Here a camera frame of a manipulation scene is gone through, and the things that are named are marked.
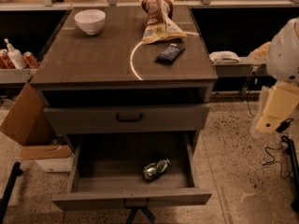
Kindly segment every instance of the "cardboard box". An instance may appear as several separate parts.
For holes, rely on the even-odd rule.
[[[73,159],[72,151],[68,145],[49,146],[55,132],[43,110],[36,91],[26,83],[0,131],[23,146],[22,160],[36,160],[45,171],[70,171],[68,163]]]

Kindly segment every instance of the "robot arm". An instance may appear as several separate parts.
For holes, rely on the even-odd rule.
[[[278,82],[261,92],[266,101],[252,123],[252,136],[274,132],[299,104],[299,18],[290,20],[271,41],[266,69]]]

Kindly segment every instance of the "drawer handle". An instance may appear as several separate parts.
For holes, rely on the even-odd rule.
[[[139,114],[136,117],[124,117],[119,114],[116,115],[116,120],[118,122],[139,122],[142,120],[142,114]]]

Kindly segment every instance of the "white bowl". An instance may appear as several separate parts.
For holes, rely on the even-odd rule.
[[[105,25],[106,14],[104,11],[89,9],[80,11],[75,15],[78,27],[88,35],[100,33]]]

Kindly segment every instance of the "countertop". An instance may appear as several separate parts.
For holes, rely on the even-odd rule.
[[[141,44],[147,18],[142,7],[99,7],[107,21],[98,35],[86,35],[75,24],[74,16],[82,9],[87,8],[74,8],[68,16],[37,69],[33,86],[217,79],[187,6],[175,6],[173,21],[188,37],[148,45]],[[185,50],[171,65],[157,63],[156,56],[170,42]]]

